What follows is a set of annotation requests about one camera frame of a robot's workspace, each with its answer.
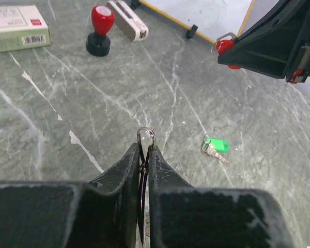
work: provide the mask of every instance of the cardboard box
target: cardboard box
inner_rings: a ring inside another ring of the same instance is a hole
[[[35,5],[0,6],[0,52],[51,43],[49,28]]]

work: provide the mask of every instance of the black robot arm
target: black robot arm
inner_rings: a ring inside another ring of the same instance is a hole
[[[194,188],[157,146],[148,151],[140,165],[140,145],[132,144],[90,183],[0,182],[0,247],[135,248],[147,168],[152,248],[293,248],[269,193]]]
[[[310,76],[310,0],[280,0],[218,63],[239,66],[290,83]]]

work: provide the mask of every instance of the silver key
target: silver key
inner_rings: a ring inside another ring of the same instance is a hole
[[[228,164],[228,161],[215,150],[215,147],[213,146],[212,143],[209,142],[204,143],[201,148],[201,151],[207,156],[215,157],[219,159],[219,161],[221,161],[222,163]]]

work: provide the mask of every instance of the black foot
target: black foot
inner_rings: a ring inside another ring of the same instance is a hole
[[[131,1],[130,8],[131,8],[132,10],[137,9],[137,7],[139,7],[139,6],[140,6],[139,0],[132,0],[132,1]]]
[[[196,31],[197,31],[197,28],[198,28],[198,26],[193,25],[190,30],[187,30],[186,38],[187,39],[192,39],[194,37]]]
[[[94,56],[107,56],[110,50],[110,40],[107,35],[91,33],[87,37],[86,49]]]

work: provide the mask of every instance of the red clip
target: red clip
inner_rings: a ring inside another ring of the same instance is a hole
[[[293,72],[293,75],[291,76],[289,82],[290,82],[291,84],[297,84],[297,82],[295,82],[295,79],[296,79],[298,76],[302,76],[302,74],[303,74],[303,70],[295,70],[295,71]]]
[[[232,40],[220,40],[216,44],[216,49],[217,49],[217,52],[219,54],[221,54],[221,53],[223,53],[224,51],[226,51],[227,49],[229,49],[229,48],[231,48],[233,46],[234,46],[234,41],[232,41]],[[228,66],[228,67],[233,69],[233,70],[241,69],[241,67],[239,67],[239,66]]]

